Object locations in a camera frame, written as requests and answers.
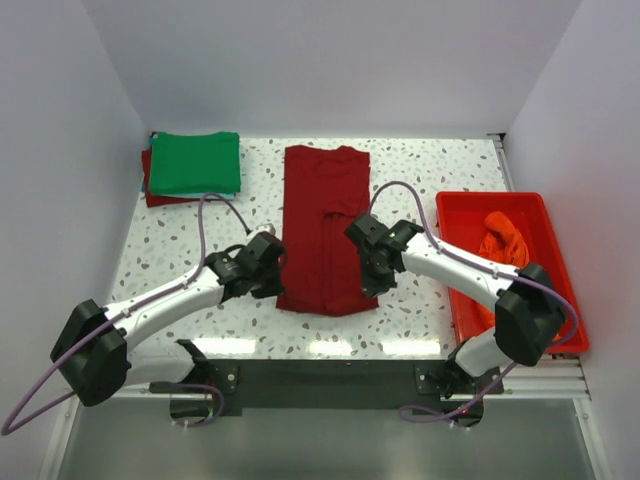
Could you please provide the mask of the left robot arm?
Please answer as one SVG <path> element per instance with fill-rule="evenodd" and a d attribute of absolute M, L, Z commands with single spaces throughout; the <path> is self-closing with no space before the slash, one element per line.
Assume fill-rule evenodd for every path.
<path fill-rule="evenodd" d="M 50 358 L 87 407 L 124 386 L 179 382 L 202 360 L 194 347 L 182 342 L 162 353 L 144 354 L 138 352 L 139 345 L 177 321 L 230 299 L 281 295 L 280 261 L 285 256 L 281 240 L 258 231 L 246 244 L 202 255 L 195 268 L 147 293 L 104 307 L 83 301 L 72 310 Z"/>

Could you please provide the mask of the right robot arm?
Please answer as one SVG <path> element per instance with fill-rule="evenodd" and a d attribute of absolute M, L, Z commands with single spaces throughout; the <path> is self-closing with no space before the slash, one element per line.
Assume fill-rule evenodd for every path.
<path fill-rule="evenodd" d="M 443 397 L 464 392 L 504 365 L 533 367 L 551 347 L 567 315 L 546 270 L 496 263 L 454 247 L 415 223 L 387 227 L 371 215 L 345 230 L 359 256 L 361 289 L 374 298 L 396 287 L 396 274 L 434 279 L 485 307 L 487 331 L 463 341 L 439 366 L 423 373 Z"/>

